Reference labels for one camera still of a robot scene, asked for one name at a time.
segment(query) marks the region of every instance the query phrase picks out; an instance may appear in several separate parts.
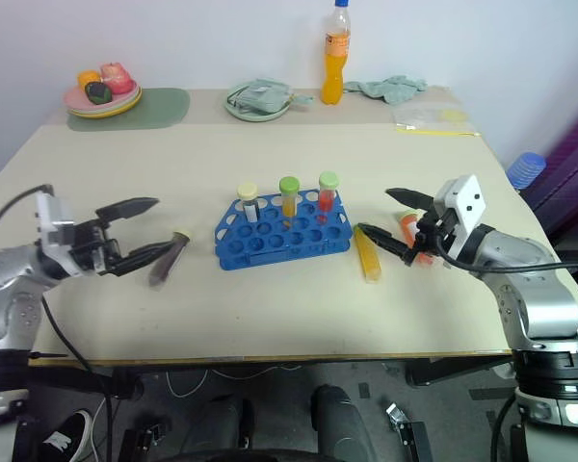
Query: blue container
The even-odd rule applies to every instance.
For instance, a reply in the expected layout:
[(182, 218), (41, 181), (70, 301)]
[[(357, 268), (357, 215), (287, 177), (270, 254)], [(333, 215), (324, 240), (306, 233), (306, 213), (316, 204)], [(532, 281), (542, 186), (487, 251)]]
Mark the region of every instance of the blue container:
[(525, 152), (508, 168), (506, 174), (517, 190), (528, 188), (546, 168), (546, 160), (535, 152)]
[[(238, 270), (349, 250), (353, 231), (340, 196), (336, 194), (331, 212), (324, 215), (317, 197), (317, 190), (300, 191), (298, 214), (286, 218), (280, 194), (261, 196), (256, 223), (247, 222), (239, 199), (233, 201), (215, 230), (221, 268)], [(322, 216), (328, 219), (323, 224)]]

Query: white wall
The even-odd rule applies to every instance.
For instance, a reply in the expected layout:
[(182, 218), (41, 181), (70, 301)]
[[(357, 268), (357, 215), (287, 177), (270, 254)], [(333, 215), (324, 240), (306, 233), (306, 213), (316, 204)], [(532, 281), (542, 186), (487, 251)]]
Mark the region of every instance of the white wall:
[[(0, 0), (0, 169), (79, 70), (122, 62), (145, 87), (321, 82), (332, 0)], [(504, 165), (578, 116), (578, 0), (353, 0), (348, 79), (448, 85)]]

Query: green mat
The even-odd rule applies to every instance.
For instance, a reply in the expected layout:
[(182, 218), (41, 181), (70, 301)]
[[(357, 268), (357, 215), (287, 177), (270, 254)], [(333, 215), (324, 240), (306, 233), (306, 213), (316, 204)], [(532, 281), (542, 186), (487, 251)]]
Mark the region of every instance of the green mat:
[(191, 97), (185, 90), (144, 89), (140, 102), (123, 114), (97, 119), (69, 114), (66, 125), (76, 132), (171, 127), (184, 118), (190, 104)]

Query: red apple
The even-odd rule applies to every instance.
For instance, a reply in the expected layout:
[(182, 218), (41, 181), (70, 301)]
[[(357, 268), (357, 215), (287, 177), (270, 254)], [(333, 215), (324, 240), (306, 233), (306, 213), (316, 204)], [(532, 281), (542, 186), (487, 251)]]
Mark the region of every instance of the red apple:
[(135, 82), (120, 63), (104, 64), (100, 67), (103, 84), (110, 88), (113, 94), (127, 93), (135, 87)]

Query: pink plate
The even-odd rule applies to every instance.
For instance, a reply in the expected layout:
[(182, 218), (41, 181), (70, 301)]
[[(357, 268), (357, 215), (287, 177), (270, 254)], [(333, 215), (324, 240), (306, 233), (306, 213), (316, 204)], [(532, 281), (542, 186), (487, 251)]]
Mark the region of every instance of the pink plate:
[(135, 87), (133, 87), (131, 91), (123, 94), (115, 94), (114, 99), (109, 103), (94, 104), (88, 99), (83, 90), (79, 87), (73, 87), (65, 93), (62, 99), (68, 108), (73, 111), (93, 111), (99, 109), (111, 110), (112, 108), (119, 106), (125, 100), (134, 98), (138, 91), (139, 85), (135, 83)]

